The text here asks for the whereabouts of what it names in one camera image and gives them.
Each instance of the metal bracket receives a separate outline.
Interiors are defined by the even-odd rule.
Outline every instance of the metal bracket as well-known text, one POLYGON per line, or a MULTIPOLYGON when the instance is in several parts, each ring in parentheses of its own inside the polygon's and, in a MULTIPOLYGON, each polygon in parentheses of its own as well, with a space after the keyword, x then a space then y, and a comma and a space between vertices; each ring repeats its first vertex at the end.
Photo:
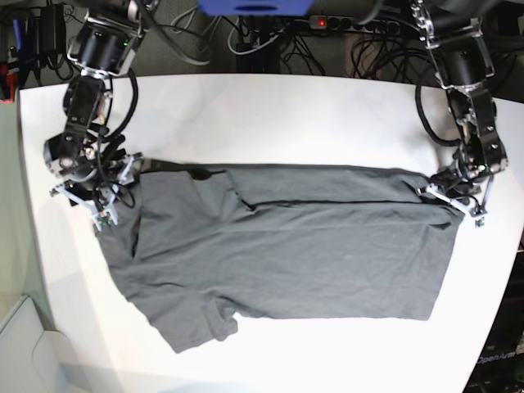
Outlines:
POLYGON ((486 186, 486 192, 484 193, 484 198, 482 200, 482 203, 476 204, 475 207, 470 207, 468 205, 463 204, 461 201, 459 201, 456 198, 450 198, 446 196, 445 193, 441 191, 440 187, 434 183, 430 183, 426 187, 419 188, 417 190, 417 194, 419 196, 423 194, 430 194, 430 195, 433 195, 435 198, 438 198, 441 201, 446 202, 448 205, 463 212, 466 216, 475 219, 475 227, 480 228, 480 227, 483 227, 484 224, 486 223, 486 216, 488 214, 486 210, 486 204, 490 196, 491 189, 493 187, 493 178, 494 176, 492 174, 488 180, 488 183, 486 186))
POLYGON ((444 90, 451 88, 456 89, 474 89, 476 86, 456 86, 453 85, 446 77, 446 72, 442 65, 436 61, 435 51, 443 47, 455 44, 460 41, 472 39, 481 54, 484 61, 486 77, 489 78, 495 75, 495 68, 488 52, 486 43, 482 38, 481 20, 478 18, 471 19, 469 26, 446 31, 445 34, 437 34, 433 21, 431 20, 430 12, 427 10, 424 0, 413 0, 411 2, 411 11, 417 27, 425 32, 425 35, 420 36, 420 40, 425 43, 426 49, 429 51, 433 65, 437 70, 437 79, 440 86, 444 90))
MULTIPOLYGON (((126 156, 122 160, 124 163, 124 168, 119 172, 118 174, 118 183, 121 185, 130 184, 133 182, 133 165, 142 160, 142 154, 134 154, 132 156, 126 156)), ((82 198, 76 196, 72 192, 67 190, 66 183, 63 183, 59 186, 54 187, 50 191, 50 195, 54 197, 57 194, 61 194, 64 197, 68 198, 69 200, 73 201, 79 206, 82 206, 84 209, 89 210, 91 213, 91 217, 93 218, 93 222, 95 226, 97 227, 97 230, 100 232, 102 228, 106 225, 118 225, 118 213, 115 209, 115 192, 118 192, 118 185, 112 184, 111 188, 113 189, 113 192, 109 189, 106 190, 106 194, 108 194, 108 202, 104 206, 103 211, 98 211, 97 207, 94 205, 94 203, 90 203, 87 201, 84 201, 82 198)))

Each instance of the t-shirt sleeve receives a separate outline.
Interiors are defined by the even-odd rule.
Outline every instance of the t-shirt sleeve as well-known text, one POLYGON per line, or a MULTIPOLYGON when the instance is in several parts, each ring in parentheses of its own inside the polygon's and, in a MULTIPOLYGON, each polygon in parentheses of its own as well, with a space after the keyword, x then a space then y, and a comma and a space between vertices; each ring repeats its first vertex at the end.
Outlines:
POLYGON ((166 283, 135 290, 135 294, 128 293, 126 297, 177 353, 211 340, 223 341, 237 332, 233 309, 225 305, 219 309, 221 302, 192 289, 166 283))

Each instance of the power strip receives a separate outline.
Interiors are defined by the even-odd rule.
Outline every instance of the power strip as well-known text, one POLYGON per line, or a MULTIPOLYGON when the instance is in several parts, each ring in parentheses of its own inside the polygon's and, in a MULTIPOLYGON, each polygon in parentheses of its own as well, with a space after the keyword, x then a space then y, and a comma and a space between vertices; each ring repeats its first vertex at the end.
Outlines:
POLYGON ((340 33, 368 33, 387 34, 400 36, 400 23, 393 20, 373 20, 366 25, 357 25, 356 18, 346 16, 321 16, 309 17, 309 28, 312 30, 327 30, 340 33))

